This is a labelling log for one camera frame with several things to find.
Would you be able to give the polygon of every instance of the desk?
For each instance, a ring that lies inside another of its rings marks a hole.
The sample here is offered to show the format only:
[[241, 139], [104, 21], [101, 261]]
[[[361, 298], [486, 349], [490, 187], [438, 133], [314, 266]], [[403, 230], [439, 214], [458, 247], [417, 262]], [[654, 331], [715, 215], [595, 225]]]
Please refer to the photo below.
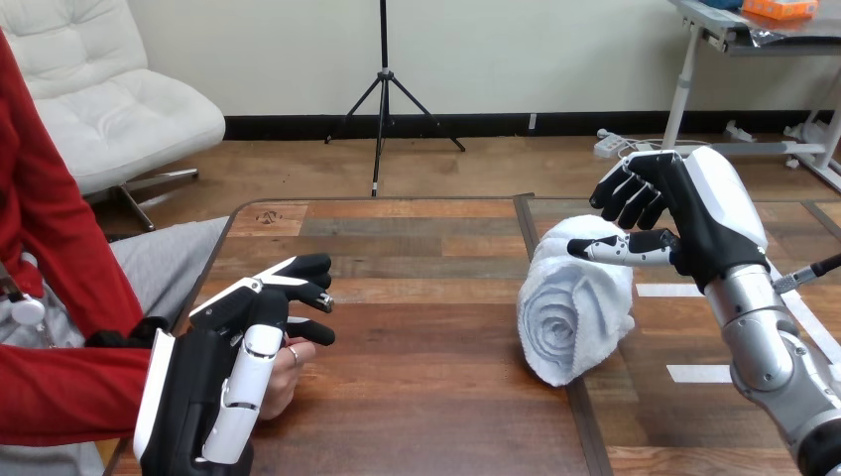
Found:
[[[783, 273], [841, 246], [841, 202], [757, 208]], [[549, 227], [591, 211], [583, 199], [524, 196], [241, 208], [196, 303], [321, 251], [333, 256], [337, 300], [329, 315], [293, 309], [337, 340], [304, 368], [287, 411], [256, 428], [252, 474], [796, 475], [774, 425], [731, 385], [669, 375], [667, 365], [730, 361], [701, 297], [636, 297], [637, 327], [604, 363], [565, 389], [532, 376], [515, 311], [528, 253]], [[800, 292], [838, 338], [841, 273], [824, 280]], [[693, 287], [668, 268], [639, 269], [635, 281]], [[140, 474], [130, 449], [112, 474]]]
[[[258, 424], [253, 475], [581, 475], [564, 389], [528, 370], [515, 201], [264, 201], [242, 207], [196, 304], [289, 256], [333, 258], [336, 343]], [[114, 474], [138, 474], [124, 452]]]
[[[739, 15], [708, 7], [697, 0], [668, 1], [683, 16], [683, 24], [688, 26], [690, 35], [689, 47], [683, 62], [683, 70], [677, 79], [662, 147], [676, 149], [682, 155], [687, 155], [693, 148], [675, 147], [675, 141], [689, 97], [695, 70], [695, 57], [701, 41], [708, 43], [716, 51], [733, 57], [841, 56], [841, 43], [831, 45], [825, 42], [812, 44], [798, 42], [796, 45], [768, 44], [755, 47], [750, 38], [746, 20]], [[836, 190], [841, 191], [841, 176], [838, 174], [841, 172], [841, 167], [832, 159], [838, 142], [841, 140], [841, 114], [837, 114], [839, 110], [841, 110], [841, 103], [838, 104], [832, 123], [823, 134], [820, 143], [797, 144], [786, 141], [765, 144], [713, 144], [712, 147], [725, 157], [740, 154], [795, 156]]]

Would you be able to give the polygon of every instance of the orange container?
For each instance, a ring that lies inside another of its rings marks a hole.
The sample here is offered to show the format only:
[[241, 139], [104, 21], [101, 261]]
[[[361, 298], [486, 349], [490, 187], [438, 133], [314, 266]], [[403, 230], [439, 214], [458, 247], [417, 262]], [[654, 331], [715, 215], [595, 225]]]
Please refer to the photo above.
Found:
[[775, 20], [812, 18], [818, 0], [745, 0], [742, 10]]

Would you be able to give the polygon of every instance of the white tape strip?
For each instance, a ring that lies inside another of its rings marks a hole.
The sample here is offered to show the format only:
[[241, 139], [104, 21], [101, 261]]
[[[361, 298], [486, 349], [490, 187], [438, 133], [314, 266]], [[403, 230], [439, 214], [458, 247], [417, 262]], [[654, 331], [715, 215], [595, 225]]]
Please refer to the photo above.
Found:
[[[768, 264], [771, 265], [771, 277], [775, 280], [778, 280], [782, 277], [780, 271], [771, 261], [768, 261]], [[832, 334], [826, 330], [826, 327], [820, 323], [820, 319], [812, 313], [809, 306], [803, 302], [803, 298], [800, 297], [800, 293], [797, 291], [791, 291], [782, 295], [782, 301], [785, 302], [785, 305], [788, 307], [788, 310], [791, 311], [791, 314], [794, 316], [797, 321], [800, 322], [800, 325], [803, 326], [803, 330], [812, 338], [815, 345], [823, 352], [826, 358], [835, 365], [841, 364], [841, 345], [838, 344], [838, 341], [832, 337]]]
[[703, 298], [698, 286], [689, 284], [676, 285], [637, 285], [640, 298]]
[[729, 365], [666, 365], [677, 384], [729, 384]]

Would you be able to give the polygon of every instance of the black cable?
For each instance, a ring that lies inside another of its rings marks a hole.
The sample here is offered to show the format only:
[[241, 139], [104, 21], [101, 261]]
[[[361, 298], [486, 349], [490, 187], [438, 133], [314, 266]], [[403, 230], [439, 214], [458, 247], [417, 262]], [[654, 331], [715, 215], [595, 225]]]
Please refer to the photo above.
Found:
[[814, 273], [815, 277], [817, 278], [820, 278], [821, 276], [839, 267], [841, 267], [841, 253], [809, 265], [809, 268], [811, 268], [812, 273]]

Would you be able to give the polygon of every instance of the white towel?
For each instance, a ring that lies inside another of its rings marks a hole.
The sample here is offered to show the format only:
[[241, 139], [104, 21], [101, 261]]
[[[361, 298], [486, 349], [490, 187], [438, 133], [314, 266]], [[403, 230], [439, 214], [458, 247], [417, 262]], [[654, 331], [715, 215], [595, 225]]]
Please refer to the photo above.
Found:
[[634, 271], [569, 256], [571, 238], [624, 233], [595, 215], [561, 221], [535, 250], [517, 304], [520, 340], [535, 373], [555, 387], [607, 358], [634, 328], [629, 316]]

